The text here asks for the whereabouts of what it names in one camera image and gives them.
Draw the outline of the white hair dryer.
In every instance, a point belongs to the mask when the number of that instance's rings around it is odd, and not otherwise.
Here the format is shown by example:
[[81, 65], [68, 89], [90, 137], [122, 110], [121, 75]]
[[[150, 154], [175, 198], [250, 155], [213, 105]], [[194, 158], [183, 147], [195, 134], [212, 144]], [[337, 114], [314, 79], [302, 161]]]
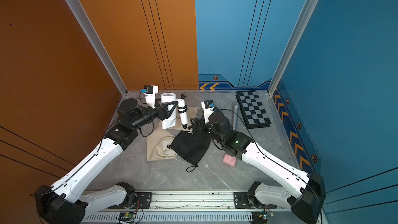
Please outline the white hair dryer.
[[162, 129], [168, 129], [176, 125], [177, 114], [179, 114], [181, 125], [184, 129], [188, 127], [188, 107], [185, 103], [186, 93], [178, 99], [175, 93], [161, 94], [161, 104], [165, 110], [165, 118], [162, 121]]

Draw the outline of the black drawstring pouch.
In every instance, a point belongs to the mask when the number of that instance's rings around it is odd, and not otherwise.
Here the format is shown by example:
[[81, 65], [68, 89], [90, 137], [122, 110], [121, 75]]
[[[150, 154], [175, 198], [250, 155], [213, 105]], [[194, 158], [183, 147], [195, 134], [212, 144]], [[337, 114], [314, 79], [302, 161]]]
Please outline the black drawstring pouch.
[[174, 138], [168, 149], [176, 152], [183, 160], [191, 164], [186, 168], [187, 173], [193, 172], [198, 168], [198, 163], [207, 152], [211, 137], [206, 132], [189, 133], [180, 131]]

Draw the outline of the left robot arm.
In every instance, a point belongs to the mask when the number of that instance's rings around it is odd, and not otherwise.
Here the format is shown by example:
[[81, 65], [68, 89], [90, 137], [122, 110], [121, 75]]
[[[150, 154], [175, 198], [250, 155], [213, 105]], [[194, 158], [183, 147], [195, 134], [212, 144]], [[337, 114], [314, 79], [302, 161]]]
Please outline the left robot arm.
[[138, 130], [155, 119], [175, 120], [178, 110], [185, 109], [183, 99], [156, 102], [144, 108], [136, 99], [122, 101], [114, 125], [100, 143], [77, 166], [50, 187], [42, 185], [32, 196], [39, 221], [49, 224], [79, 224], [96, 212], [111, 206], [138, 207], [136, 190], [125, 182], [93, 194], [87, 186], [138, 137]]

